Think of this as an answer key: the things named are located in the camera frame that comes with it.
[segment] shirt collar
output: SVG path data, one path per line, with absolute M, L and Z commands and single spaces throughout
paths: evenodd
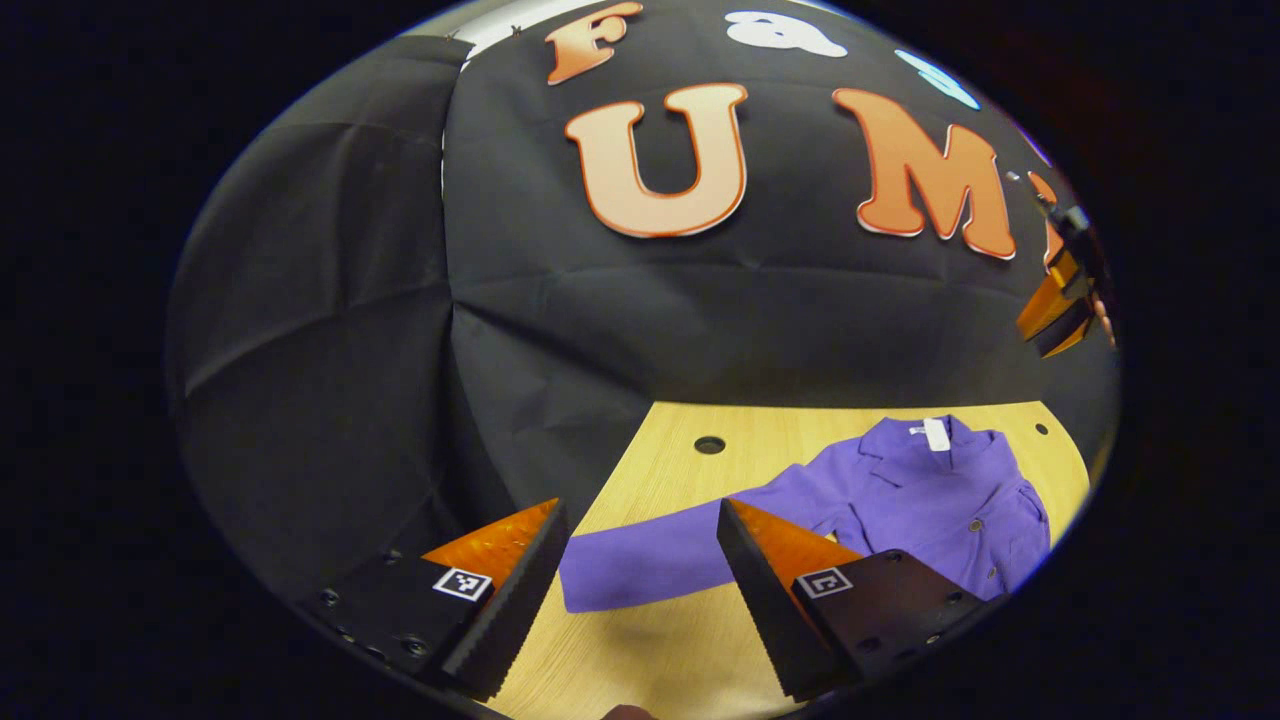
M 954 415 L 938 419 L 951 438 L 951 450 L 934 452 L 923 432 L 911 433 L 911 428 L 923 425 L 920 420 L 884 418 L 863 436 L 858 451 L 879 459 L 872 474 L 905 487 L 929 477 L 963 473 L 995 441 L 992 430 L 970 430 Z

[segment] clothing tag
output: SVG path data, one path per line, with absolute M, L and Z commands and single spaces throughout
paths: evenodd
M 947 427 L 937 418 L 924 419 L 924 437 L 929 439 L 929 450 L 933 452 L 951 450 L 951 438 L 947 437 Z

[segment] purple shirt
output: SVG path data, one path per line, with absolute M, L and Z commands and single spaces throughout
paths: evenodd
M 731 497 L 863 555 L 899 548 L 983 600 L 1012 591 L 1048 553 L 1048 515 L 1005 436 L 941 418 L 936 452 L 918 420 L 881 420 L 808 465 Z M 570 612 L 630 607 L 733 582 L 716 539 L 719 501 L 570 539 Z

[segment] wooden table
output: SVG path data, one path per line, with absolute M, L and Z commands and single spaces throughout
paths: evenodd
M 1009 438 L 1048 511 L 1056 543 L 1088 493 L 1080 454 L 1041 402 L 846 410 L 655 402 L 575 534 L 684 510 L 762 486 L 882 418 L 952 414 Z M 1048 432 L 1036 429 L 1039 424 Z M 694 450 L 724 439 L 717 455 Z M 516 720 L 600 720 L 639 705 L 662 720 L 763 719 L 797 706 L 778 687 L 737 585 L 605 612 L 571 615 L 557 575 L 502 692 L 489 706 Z

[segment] orange letter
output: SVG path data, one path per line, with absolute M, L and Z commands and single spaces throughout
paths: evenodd
M 595 41 L 617 42 L 627 33 L 627 20 L 622 15 L 634 15 L 644 9 L 640 3 L 618 3 L 579 18 L 547 36 L 544 42 L 556 44 L 556 69 L 547 76 L 547 85 L 559 85 L 573 76 L 604 64 L 613 56 L 612 47 L 596 47 Z
M 1053 188 L 1050 187 L 1047 182 L 1044 182 L 1044 178 L 1030 172 L 1027 173 L 1027 177 L 1030 178 L 1032 184 L 1036 186 L 1036 192 L 1043 195 L 1050 202 L 1057 202 L 1057 193 L 1053 192 Z M 1057 234 L 1057 231 L 1053 229 L 1053 225 L 1051 225 L 1048 220 L 1044 220 L 1044 272 L 1047 273 L 1048 261 L 1053 259 L 1053 255 L 1056 255 L 1059 250 L 1062 249 L 1062 236 Z
M 680 237 L 730 217 L 746 191 L 746 160 L 737 135 L 737 111 L 746 100 L 741 85 L 710 83 L 667 96 L 668 110 L 689 122 L 698 178 L 675 195 L 650 191 L 640 179 L 631 126 L 644 115 L 639 102 L 614 102 L 573 118 L 564 137 L 577 142 L 582 184 L 591 211 L 605 225 L 632 237 Z
M 858 222 L 864 228 L 904 237 L 919 234 L 924 215 L 911 205 L 910 182 L 915 181 L 938 237 L 947 240 L 955 233 L 968 199 L 965 245 L 1001 260 L 1014 258 L 1016 247 L 1009 233 L 996 151 L 986 140 L 950 126 L 947 147 L 938 152 L 915 119 L 888 97 L 849 88 L 837 90 L 832 97 L 858 117 L 867 136 L 872 197 L 858 206 Z

